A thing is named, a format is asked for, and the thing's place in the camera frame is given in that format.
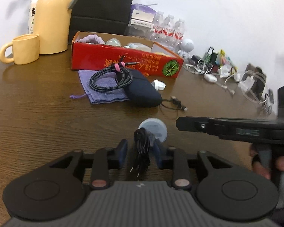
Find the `right hand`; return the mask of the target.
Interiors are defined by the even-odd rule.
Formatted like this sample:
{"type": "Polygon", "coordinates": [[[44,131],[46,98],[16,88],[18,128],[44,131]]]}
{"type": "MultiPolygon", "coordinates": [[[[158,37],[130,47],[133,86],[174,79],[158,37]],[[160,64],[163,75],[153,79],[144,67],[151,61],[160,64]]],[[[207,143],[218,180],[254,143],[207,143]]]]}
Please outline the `right hand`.
{"type": "MultiPolygon", "coordinates": [[[[249,148],[249,156],[252,157],[252,170],[258,174],[261,175],[262,177],[265,177],[266,179],[270,180],[271,179],[271,173],[270,170],[265,168],[259,158],[259,154],[256,151],[254,145],[251,145],[249,148]]],[[[278,170],[284,171],[284,156],[280,156],[276,161],[275,161],[275,166],[278,170]]]]}

